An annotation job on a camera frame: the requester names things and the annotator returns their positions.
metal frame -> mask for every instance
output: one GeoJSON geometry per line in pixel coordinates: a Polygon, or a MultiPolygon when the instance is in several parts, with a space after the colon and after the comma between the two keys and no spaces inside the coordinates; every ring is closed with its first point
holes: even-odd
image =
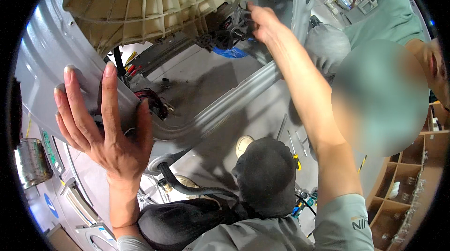
{"type": "MultiPolygon", "coordinates": [[[[291,30],[301,43],[306,38],[313,3],[314,0],[293,0],[291,30]]],[[[32,119],[62,141],[65,139],[54,118],[57,108],[53,88],[64,82],[63,70],[67,65],[76,68],[88,111],[92,115],[99,114],[103,59],[87,41],[72,15],[63,10],[63,0],[41,0],[23,35],[15,76],[21,82],[23,106],[31,112],[32,119]]],[[[281,73],[272,61],[185,125],[172,127],[154,119],[157,142],[150,160],[195,144],[280,78],[281,73]]],[[[129,129],[139,100],[122,82],[118,82],[118,100],[122,128],[129,129]]]]}

concrete floor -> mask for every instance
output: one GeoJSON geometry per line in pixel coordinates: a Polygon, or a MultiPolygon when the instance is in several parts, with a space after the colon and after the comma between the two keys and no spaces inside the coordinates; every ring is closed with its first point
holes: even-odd
{"type": "MultiPolygon", "coordinates": [[[[331,15],[329,9],[323,5],[323,0],[315,0],[315,5],[311,13],[317,15],[324,23],[333,24],[339,28],[343,28],[346,25],[343,20],[340,21],[340,16],[336,16],[335,19],[331,15]]],[[[235,87],[247,77],[247,73],[249,75],[258,68],[260,68],[260,65],[253,58],[226,59],[213,53],[207,53],[194,46],[149,75],[149,80],[157,84],[162,77],[167,77],[173,82],[179,82],[178,86],[167,93],[166,99],[180,113],[180,116],[174,117],[168,120],[168,122],[182,124],[221,96],[225,91],[235,87]],[[199,76],[199,74],[205,74],[205,68],[207,68],[208,72],[215,70],[213,71],[215,74],[213,79],[199,76]],[[221,80],[219,87],[217,84],[218,79],[221,80]],[[189,92],[191,93],[191,96],[189,96],[190,100],[186,100],[185,98],[180,99],[181,91],[187,85],[189,85],[189,92]]],[[[290,147],[289,137],[287,135],[287,130],[289,130],[291,134],[294,134],[292,137],[294,146],[300,155],[301,150],[298,139],[295,137],[295,131],[298,131],[302,140],[306,139],[307,135],[293,107],[287,86],[283,80],[280,80],[254,101],[250,102],[239,113],[229,118],[202,143],[177,161],[172,166],[172,170],[177,175],[187,176],[201,186],[221,186],[236,191],[237,187],[231,176],[231,170],[237,161],[235,154],[236,141],[242,135],[250,135],[255,139],[267,136],[276,137],[285,113],[288,114],[289,119],[281,136],[281,141],[290,147]]],[[[26,114],[24,114],[24,132],[26,132],[28,124],[26,117],[26,114]]],[[[35,124],[31,125],[30,137],[40,138],[35,124]]],[[[71,177],[67,157],[65,156],[62,142],[57,141],[57,145],[63,163],[66,166],[63,179],[67,180],[71,177]]],[[[307,149],[308,157],[300,157],[302,170],[296,174],[296,183],[302,189],[311,192],[317,187],[318,167],[308,143],[306,142],[304,145],[307,149]]],[[[109,191],[105,170],[95,164],[86,154],[80,153],[77,150],[71,149],[71,156],[82,183],[93,202],[93,209],[104,223],[110,227],[109,191]]],[[[363,154],[355,152],[356,167],[359,167],[363,158],[363,154]]],[[[372,189],[382,162],[382,159],[368,158],[360,172],[365,197],[367,197],[372,189]]],[[[154,191],[152,198],[156,202],[163,202],[160,194],[154,189],[153,180],[144,176],[141,186],[146,192],[154,191]]],[[[60,223],[83,250],[93,250],[86,239],[75,232],[74,227],[83,224],[83,222],[67,203],[67,200],[59,196],[61,188],[60,181],[54,176],[52,180],[37,186],[40,196],[37,195],[37,191],[34,188],[27,190],[31,210],[37,222],[42,231],[60,223]],[[59,214],[58,218],[50,213],[43,199],[44,193],[53,202],[59,214]]],[[[171,192],[170,195],[172,201],[183,198],[182,195],[177,195],[176,192],[171,192]]],[[[309,234],[314,229],[314,215],[308,209],[302,212],[299,221],[301,229],[305,234],[309,234]]]]}

rubber hose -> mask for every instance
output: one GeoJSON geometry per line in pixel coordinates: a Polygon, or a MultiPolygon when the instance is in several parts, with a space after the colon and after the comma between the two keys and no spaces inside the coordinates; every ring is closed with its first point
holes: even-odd
{"type": "Polygon", "coordinates": [[[181,184],[169,169],[167,162],[163,162],[157,166],[158,171],[162,173],[166,181],[177,191],[187,195],[203,195],[203,194],[222,194],[229,198],[234,198],[239,202],[239,197],[233,192],[220,187],[188,187],[181,184]]]}

left hand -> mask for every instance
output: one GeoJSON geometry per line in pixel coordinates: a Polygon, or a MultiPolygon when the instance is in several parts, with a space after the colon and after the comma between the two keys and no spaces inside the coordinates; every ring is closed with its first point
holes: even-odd
{"type": "Polygon", "coordinates": [[[136,181],[145,170],[153,147],[152,118],[149,104],[144,100],[137,110],[137,143],[123,134],[117,101],[116,67],[106,65],[102,78],[102,134],[88,113],[80,85],[72,68],[64,69],[66,92],[54,90],[58,107],[56,121],[61,134],[70,145],[82,152],[108,172],[109,180],[136,181]]]}

blue circle sticker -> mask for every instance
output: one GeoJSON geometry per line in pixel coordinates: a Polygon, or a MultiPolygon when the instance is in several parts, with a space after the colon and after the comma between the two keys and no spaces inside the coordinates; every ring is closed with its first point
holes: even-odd
{"type": "Polygon", "coordinates": [[[49,196],[44,193],[45,202],[47,203],[47,206],[49,207],[50,211],[53,213],[53,215],[58,219],[58,212],[56,212],[55,206],[53,206],[52,201],[50,200],[49,196]]]}

